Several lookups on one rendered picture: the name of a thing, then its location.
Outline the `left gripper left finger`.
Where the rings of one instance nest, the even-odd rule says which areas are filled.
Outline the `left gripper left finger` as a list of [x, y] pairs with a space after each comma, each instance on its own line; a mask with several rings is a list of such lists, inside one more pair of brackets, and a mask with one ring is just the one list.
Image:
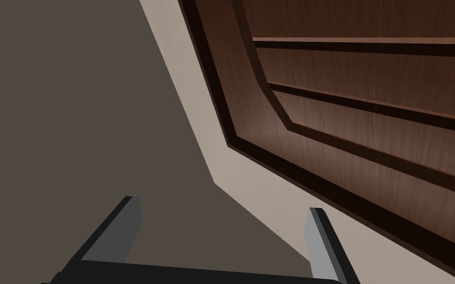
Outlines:
[[101, 232], [89, 242], [81, 261], [126, 262], [142, 224], [139, 198], [125, 197], [107, 219], [107, 224], [101, 226]]

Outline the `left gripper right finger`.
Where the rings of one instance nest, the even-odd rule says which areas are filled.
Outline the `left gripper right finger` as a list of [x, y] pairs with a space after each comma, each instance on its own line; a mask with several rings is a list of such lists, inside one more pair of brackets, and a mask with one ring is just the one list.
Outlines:
[[315, 283], [360, 284], [324, 209], [307, 210], [304, 236]]

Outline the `dark brown wooden door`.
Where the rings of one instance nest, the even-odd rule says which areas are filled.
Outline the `dark brown wooden door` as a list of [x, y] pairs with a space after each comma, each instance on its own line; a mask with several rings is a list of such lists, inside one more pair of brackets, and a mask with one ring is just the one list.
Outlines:
[[455, 277], [455, 0], [178, 0], [226, 143]]

